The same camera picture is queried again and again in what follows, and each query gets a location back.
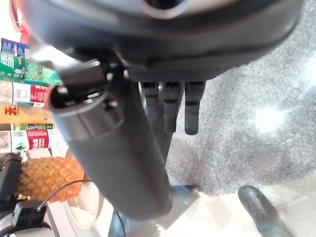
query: gray carpet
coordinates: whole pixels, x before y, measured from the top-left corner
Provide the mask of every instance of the gray carpet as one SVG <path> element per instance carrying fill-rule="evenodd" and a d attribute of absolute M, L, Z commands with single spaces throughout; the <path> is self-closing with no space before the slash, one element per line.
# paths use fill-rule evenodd
<path fill-rule="evenodd" d="M 208 81 L 199 134 L 184 132 L 184 106 L 167 170 L 172 184 L 235 192 L 316 171 L 316 1 L 294 34 L 266 57 Z"/>

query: product box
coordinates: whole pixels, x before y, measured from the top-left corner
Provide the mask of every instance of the product box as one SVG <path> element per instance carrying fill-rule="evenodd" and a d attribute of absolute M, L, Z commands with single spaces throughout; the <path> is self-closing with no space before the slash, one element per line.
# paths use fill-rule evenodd
<path fill-rule="evenodd" d="M 0 103 L 7 105 L 44 107 L 47 87 L 10 81 L 0 81 Z"/>
<path fill-rule="evenodd" d="M 1 38 L 0 52 L 9 53 L 13 56 L 23 58 L 30 58 L 30 51 L 26 44 L 14 42 L 4 38 Z"/>
<path fill-rule="evenodd" d="M 0 104 L 1 123 L 53 123 L 49 112 L 41 107 Z"/>
<path fill-rule="evenodd" d="M 43 86 L 62 84 L 61 78 L 54 70 L 4 52 L 0 53 L 0 80 Z"/>
<path fill-rule="evenodd" d="M 11 130 L 51 130 L 55 129 L 55 124 L 53 123 L 12 123 Z"/>
<path fill-rule="evenodd" d="M 0 153 L 49 148 L 52 142 L 53 130 L 0 131 Z"/>

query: white plastic part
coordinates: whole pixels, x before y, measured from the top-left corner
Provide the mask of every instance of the white plastic part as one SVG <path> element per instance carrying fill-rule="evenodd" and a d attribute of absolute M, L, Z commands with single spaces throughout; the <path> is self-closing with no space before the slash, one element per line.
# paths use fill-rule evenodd
<path fill-rule="evenodd" d="M 49 228 L 36 228 L 18 231 L 10 234 L 9 237 L 55 237 L 54 232 Z"/>
<path fill-rule="evenodd" d="M 84 0 L 50 0 L 51 2 L 65 7 L 79 11 L 82 14 L 87 14 L 87 9 L 83 5 Z M 226 5 L 232 4 L 240 0 L 183 0 L 183 3 L 178 6 L 168 9 L 159 10 L 150 7 L 145 0 L 91 0 L 96 4 L 95 9 L 102 10 L 102 7 L 111 9 L 113 11 L 122 12 L 132 16 L 138 17 L 154 17 L 158 19 L 170 19 L 174 17 L 182 17 L 194 14 L 201 14 L 203 12 L 212 11 Z"/>
<path fill-rule="evenodd" d="M 74 157 L 68 151 L 66 158 Z M 95 184 L 83 183 L 79 195 L 63 205 L 77 236 L 108 236 L 114 209 Z"/>

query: floor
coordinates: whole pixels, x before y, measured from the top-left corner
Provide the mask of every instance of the floor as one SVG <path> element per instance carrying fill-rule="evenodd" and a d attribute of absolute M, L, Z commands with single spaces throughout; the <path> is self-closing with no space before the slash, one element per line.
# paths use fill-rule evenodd
<path fill-rule="evenodd" d="M 199 134 L 171 144 L 172 184 L 199 184 L 200 198 L 160 236 L 259 237 L 237 197 L 253 185 L 294 236 L 316 233 L 316 1 L 293 35 L 264 58 L 206 84 Z"/>

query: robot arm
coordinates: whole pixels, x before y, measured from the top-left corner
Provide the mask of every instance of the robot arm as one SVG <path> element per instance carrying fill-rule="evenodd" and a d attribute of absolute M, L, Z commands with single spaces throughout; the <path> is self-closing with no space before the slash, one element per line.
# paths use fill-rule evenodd
<path fill-rule="evenodd" d="M 184 91 L 185 131 L 193 135 L 205 82 L 279 45 L 296 26 L 302 4 L 16 2 L 35 38 L 83 61 L 60 72 L 64 87 L 53 90 L 51 110 L 100 191 L 117 210 L 136 219 L 164 215 L 171 207 L 164 162 Z"/>

